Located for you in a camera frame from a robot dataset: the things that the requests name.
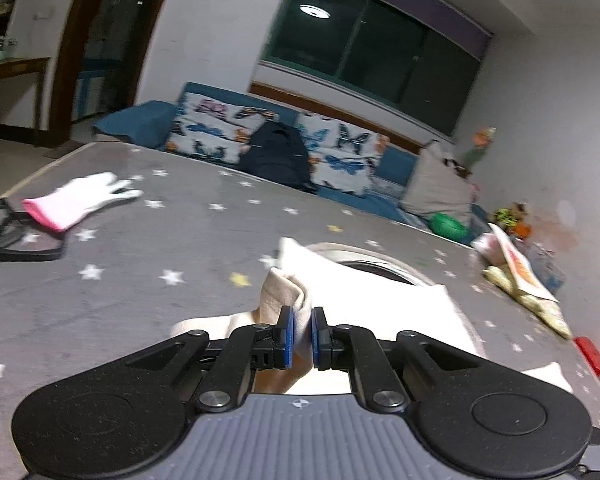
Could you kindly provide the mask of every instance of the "black backpack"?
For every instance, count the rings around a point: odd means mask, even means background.
[[[272,182],[315,192],[309,154],[297,128],[267,121],[249,140],[237,169]]]

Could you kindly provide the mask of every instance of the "white cloth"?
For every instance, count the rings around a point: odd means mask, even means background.
[[[280,308],[294,312],[294,361],[291,370],[263,370],[256,376],[255,391],[289,395],[350,392],[349,377],[337,370],[319,372],[312,367],[311,309],[321,306],[330,325],[363,326],[378,339],[395,340],[401,330],[415,330],[478,355],[455,304],[443,285],[413,286],[334,263],[291,238],[280,243],[280,269],[272,268],[260,293],[258,308],[233,316],[187,319],[171,330],[176,336],[202,329],[211,339],[222,339],[237,327],[253,323],[274,324]],[[523,372],[559,386],[569,383],[560,365]]]

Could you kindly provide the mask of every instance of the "yellow star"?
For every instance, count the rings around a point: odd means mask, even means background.
[[[240,274],[240,272],[232,272],[231,276],[229,276],[229,279],[238,288],[242,286],[251,286],[249,277],[245,276],[244,274]]]

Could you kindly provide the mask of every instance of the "blue gripper pad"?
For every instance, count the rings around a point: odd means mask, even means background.
[[[294,314],[293,310],[286,322],[285,365],[291,368],[294,359]]]
[[[314,368],[318,367],[318,326],[315,320],[315,310],[311,309],[311,350],[314,355]]]

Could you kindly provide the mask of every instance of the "white glove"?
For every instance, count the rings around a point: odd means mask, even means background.
[[[131,180],[118,180],[113,173],[74,178],[52,194],[22,201],[24,210],[53,231],[66,231],[89,213],[119,200],[138,198],[142,191],[129,189]]]

